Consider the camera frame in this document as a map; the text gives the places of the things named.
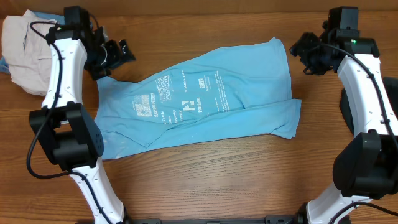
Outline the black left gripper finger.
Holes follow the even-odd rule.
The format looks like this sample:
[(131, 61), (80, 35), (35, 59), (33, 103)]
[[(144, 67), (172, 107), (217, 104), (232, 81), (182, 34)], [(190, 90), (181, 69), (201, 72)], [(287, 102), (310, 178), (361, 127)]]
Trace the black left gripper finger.
[(103, 67), (94, 67), (90, 69), (90, 75), (93, 80), (99, 80), (111, 75), (111, 70)]
[(136, 60), (134, 54), (130, 51), (125, 39), (119, 41), (119, 46), (122, 52), (121, 56), (122, 62), (132, 62)]

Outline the beige pants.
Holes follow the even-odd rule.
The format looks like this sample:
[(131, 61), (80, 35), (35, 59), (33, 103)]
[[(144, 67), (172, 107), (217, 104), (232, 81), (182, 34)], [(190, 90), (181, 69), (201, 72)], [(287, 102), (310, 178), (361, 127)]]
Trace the beige pants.
[(11, 73), (11, 81), (32, 95), (46, 95), (49, 87), (52, 54), (47, 41), (36, 34), (48, 33), (57, 20), (37, 17), (27, 10), (23, 16), (7, 16), (2, 24), (2, 56)]

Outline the light blue printed t-shirt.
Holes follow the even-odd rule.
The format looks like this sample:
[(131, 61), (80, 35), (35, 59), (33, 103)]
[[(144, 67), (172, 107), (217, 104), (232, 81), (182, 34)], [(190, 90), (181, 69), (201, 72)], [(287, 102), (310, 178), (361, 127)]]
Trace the light blue printed t-shirt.
[(279, 39), (221, 47), (132, 83), (98, 80), (95, 118), (103, 159), (220, 139), (291, 139), (301, 101), (292, 96)]

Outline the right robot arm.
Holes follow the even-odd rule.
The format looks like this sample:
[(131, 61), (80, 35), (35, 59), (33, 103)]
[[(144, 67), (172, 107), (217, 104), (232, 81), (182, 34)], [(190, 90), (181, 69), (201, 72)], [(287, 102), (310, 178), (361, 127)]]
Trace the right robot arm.
[(357, 7), (330, 9), (323, 33), (304, 33), (290, 48), (307, 75), (337, 73), (344, 86), (341, 112), (353, 127), (353, 140), (333, 164), (333, 182), (302, 205), (291, 223), (349, 223), (361, 205), (397, 193), (397, 118), (381, 78), (376, 41), (362, 38)]

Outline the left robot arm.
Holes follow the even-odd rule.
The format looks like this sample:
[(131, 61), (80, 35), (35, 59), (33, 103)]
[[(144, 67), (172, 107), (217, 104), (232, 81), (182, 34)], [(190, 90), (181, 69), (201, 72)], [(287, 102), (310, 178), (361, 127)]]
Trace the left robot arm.
[(109, 40), (103, 27), (92, 26), (94, 19), (80, 6), (66, 7), (65, 23), (51, 23), (43, 36), (52, 66), (42, 106), (29, 113), (35, 136), (27, 170), (38, 179), (71, 177), (91, 209), (93, 223), (132, 223), (104, 169), (104, 140), (83, 106), (82, 87), (84, 71), (97, 81), (136, 58), (125, 40)]

